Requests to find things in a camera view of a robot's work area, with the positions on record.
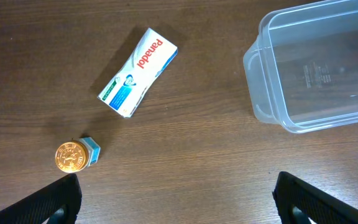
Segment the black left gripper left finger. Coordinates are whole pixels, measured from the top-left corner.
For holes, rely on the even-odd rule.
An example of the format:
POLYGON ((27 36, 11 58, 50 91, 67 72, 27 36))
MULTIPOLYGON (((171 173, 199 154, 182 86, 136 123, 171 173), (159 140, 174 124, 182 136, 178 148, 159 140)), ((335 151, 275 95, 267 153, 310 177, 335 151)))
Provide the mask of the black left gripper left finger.
POLYGON ((74 224, 82 193, 76 174, 68 174, 0 211, 3 223, 74 224))

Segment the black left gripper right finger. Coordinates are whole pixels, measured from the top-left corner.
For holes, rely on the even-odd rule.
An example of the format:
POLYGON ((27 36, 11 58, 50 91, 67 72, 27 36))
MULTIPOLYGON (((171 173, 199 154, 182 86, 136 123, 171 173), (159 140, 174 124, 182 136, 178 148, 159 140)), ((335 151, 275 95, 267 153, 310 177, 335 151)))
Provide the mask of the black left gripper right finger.
POLYGON ((281 171, 272 192, 282 223, 358 224, 358 209, 281 171))

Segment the gold lid balm jar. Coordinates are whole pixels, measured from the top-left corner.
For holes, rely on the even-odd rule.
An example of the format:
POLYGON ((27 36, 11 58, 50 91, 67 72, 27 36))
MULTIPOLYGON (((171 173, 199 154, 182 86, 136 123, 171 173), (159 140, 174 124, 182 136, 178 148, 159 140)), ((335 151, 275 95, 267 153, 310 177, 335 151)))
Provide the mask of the gold lid balm jar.
POLYGON ((93 138, 74 139, 58 147, 55 163, 61 171, 75 173, 97 163, 100 152, 101 147, 93 138))

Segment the white Panadol medicine box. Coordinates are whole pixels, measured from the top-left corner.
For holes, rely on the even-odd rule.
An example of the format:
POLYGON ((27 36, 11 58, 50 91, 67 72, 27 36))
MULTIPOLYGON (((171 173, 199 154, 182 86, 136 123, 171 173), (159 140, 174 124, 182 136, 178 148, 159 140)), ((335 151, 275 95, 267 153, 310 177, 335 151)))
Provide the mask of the white Panadol medicine box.
POLYGON ((139 40, 125 64, 99 93, 98 99, 130 118, 147 90, 178 53, 178 47, 151 28, 139 40))

